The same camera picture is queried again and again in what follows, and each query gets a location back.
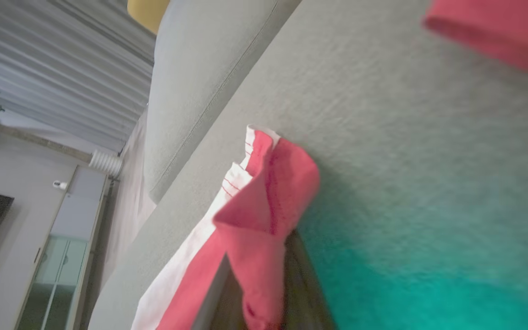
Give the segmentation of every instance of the yellow pillow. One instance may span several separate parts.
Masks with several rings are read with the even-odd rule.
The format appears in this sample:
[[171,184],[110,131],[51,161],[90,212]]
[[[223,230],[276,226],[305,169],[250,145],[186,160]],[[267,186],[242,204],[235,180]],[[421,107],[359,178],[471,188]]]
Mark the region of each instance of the yellow pillow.
[[128,0],[127,12],[143,27],[158,33],[158,27],[170,0]]

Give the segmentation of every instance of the red and white cloth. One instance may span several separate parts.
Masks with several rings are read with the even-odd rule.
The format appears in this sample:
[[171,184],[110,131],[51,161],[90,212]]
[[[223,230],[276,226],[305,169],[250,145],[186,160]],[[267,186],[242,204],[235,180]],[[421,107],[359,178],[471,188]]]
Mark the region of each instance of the red and white cloth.
[[528,0],[434,0],[425,25],[528,70]]
[[132,330],[191,328],[227,253],[252,330],[279,328],[285,238],[319,188],[319,171],[299,146],[247,127],[246,157],[233,163],[203,219],[140,299]]

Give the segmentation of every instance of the red cloth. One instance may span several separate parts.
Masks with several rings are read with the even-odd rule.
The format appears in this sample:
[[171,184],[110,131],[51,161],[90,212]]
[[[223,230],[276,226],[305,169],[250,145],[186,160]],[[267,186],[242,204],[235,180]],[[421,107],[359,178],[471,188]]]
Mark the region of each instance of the red cloth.
[[189,264],[159,330],[189,329],[225,253],[243,290],[251,330],[278,329],[284,297],[285,239],[319,188],[319,171],[307,153],[256,131],[246,171],[252,180],[215,216],[215,232]]
[[435,0],[425,26],[528,70],[528,0]]

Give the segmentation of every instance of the red stitching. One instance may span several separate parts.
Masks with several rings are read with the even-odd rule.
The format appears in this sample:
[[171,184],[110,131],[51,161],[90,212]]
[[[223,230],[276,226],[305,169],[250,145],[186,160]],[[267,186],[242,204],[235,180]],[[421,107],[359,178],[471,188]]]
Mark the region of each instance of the red stitching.
[[230,194],[230,193],[224,188],[224,186],[221,186],[221,188],[224,190],[224,192],[226,192],[226,193],[229,195],[229,197],[233,197],[232,194]]
[[227,181],[229,183],[229,186],[232,186],[233,188],[236,188],[236,190],[239,190],[239,188],[237,188],[236,186],[234,186],[232,184],[232,182],[229,182],[229,180],[227,178],[224,178],[225,181]]

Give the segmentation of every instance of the gray curtain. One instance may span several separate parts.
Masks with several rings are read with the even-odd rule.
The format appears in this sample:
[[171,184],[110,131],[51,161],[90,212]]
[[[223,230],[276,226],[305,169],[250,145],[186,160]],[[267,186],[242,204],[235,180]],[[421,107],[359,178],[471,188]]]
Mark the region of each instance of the gray curtain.
[[119,152],[148,102],[154,36],[125,0],[0,0],[4,108]]

